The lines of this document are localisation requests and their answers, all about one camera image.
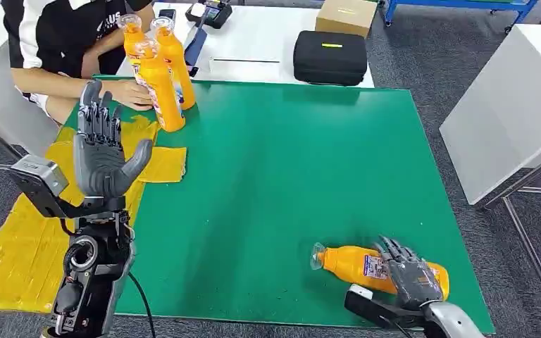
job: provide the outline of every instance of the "black and white shirt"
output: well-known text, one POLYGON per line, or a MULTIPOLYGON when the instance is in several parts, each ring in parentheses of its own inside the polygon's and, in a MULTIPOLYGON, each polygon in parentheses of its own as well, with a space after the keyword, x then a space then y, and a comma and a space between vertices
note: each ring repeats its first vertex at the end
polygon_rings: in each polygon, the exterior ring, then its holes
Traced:
MULTIPOLYGON (((125 0, 2 0, 12 68, 42 68, 80 77, 84 53, 117 28, 125 0)), ((127 0, 134 11, 151 0, 127 0)), ((101 73, 114 74, 123 46, 100 58, 101 73)))

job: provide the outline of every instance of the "black cable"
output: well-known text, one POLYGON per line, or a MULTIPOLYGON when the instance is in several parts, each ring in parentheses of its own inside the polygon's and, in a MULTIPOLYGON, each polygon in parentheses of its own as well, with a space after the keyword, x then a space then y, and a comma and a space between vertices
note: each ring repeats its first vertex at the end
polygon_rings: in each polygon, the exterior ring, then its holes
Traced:
POLYGON ((65 232, 69 236, 75 236, 75 234, 73 232, 69 231, 69 229, 66 227, 65 218, 59 218, 59 220, 61 221, 61 229, 63 230, 63 232, 65 232))
POLYGON ((413 338, 413 337, 411 336, 411 334, 409 334, 409 332, 407 332, 403 327, 401 327, 401 325, 399 325, 399 324, 397 324, 396 322, 393 322, 393 321, 391 321, 391 320, 389 320, 389 319, 387 319, 387 318, 385 318, 385 317, 383 317, 383 316, 381 316, 381 315, 379 315, 378 317, 379 317, 380 319, 384 320, 385 322, 387 322, 387 323, 389 323, 389 324, 391 324, 391 325, 396 326, 396 327, 399 329, 399 331, 401 331, 401 332, 404 334, 405 337, 407 337, 407 338, 413 338))
POLYGON ((409 332, 407 332, 403 327, 401 327, 399 324, 397 323, 394 323, 394 322, 391 322, 393 325, 397 326, 397 328, 399 329, 399 331, 401 331, 405 337, 407 338, 412 338, 411 334, 409 334, 409 332))
POLYGON ((152 338, 156 338, 156 335, 154 334, 154 322, 152 321, 152 314, 150 313, 150 306, 148 306, 148 301, 146 300, 146 295, 144 294, 144 290, 142 290, 142 287, 139 285, 138 280, 132 273, 128 273, 132 281, 134 281, 134 284, 136 284, 136 287, 138 288, 138 292, 140 293, 140 296, 142 296, 142 300, 144 302, 144 307, 146 308, 146 314, 148 315, 148 323, 150 324, 150 332, 152 333, 152 338))
POLYGON ((63 256, 63 276, 69 277, 71 276, 71 258, 75 257, 75 255, 80 252, 80 250, 84 249, 84 245, 82 244, 72 244, 66 251, 66 254, 63 256))

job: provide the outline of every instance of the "clear bottle cap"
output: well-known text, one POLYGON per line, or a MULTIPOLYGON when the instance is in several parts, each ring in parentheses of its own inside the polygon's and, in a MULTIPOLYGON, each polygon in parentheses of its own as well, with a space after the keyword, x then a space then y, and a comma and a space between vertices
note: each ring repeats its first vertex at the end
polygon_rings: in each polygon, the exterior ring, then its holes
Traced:
POLYGON ((142 19, 136 14, 125 14, 117 19, 117 26, 126 32, 142 29, 142 19))
POLYGON ((168 30, 166 34, 169 34, 173 31, 173 28, 175 27, 175 21, 171 20, 171 18, 167 18, 166 16, 159 16, 158 18, 154 18, 150 22, 150 29, 154 32, 158 32, 161 28, 168 30))
POLYGON ((325 252, 326 248, 320 243, 312 246, 312 256, 310 257, 310 267, 312 270, 318 270, 323 267, 325 252))
POLYGON ((153 58, 158 53, 158 44, 152 39, 145 39, 137 42, 134 49, 142 58, 153 58))

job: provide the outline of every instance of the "yellow mat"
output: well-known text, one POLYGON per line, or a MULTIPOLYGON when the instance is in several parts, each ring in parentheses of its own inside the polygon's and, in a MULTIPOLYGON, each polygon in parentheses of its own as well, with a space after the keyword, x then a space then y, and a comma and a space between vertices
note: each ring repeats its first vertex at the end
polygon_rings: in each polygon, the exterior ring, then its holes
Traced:
MULTIPOLYGON (((154 140, 157 129, 157 123, 150 123, 140 115, 131 123, 122 122, 121 143, 125 157, 131 157, 139 140, 154 140)), ((74 134, 74 130, 64 127, 45 157, 56 162, 69 180, 61 198, 78 205, 84 196, 73 174, 74 134)), ((185 156, 186 148, 153 148, 148 166, 125 194, 131 226, 146 182, 181 181, 185 156)), ((67 226, 73 229, 71 220, 67 226)), ((25 195, 18 197, 0 229, 0 311, 51 311, 63 274, 62 261, 68 240, 61 231, 59 219, 42 217, 25 195)))

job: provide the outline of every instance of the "green tabletop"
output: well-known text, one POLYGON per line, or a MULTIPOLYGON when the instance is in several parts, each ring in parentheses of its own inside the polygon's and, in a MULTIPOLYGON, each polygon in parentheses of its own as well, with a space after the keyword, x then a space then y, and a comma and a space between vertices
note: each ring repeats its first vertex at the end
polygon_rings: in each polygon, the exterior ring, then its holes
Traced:
MULTIPOLYGON (((132 272, 154 315, 371 326, 343 307, 349 284, 309 260, 315 242, 383 234, 443 265, 449 301, 494 332, 408 91, 194 88, 186 126, 156 142, 187 146, 187 173, 147 184, 134 225, 132 272)), ((117 312, 145 314, 130 283, 117 312)))

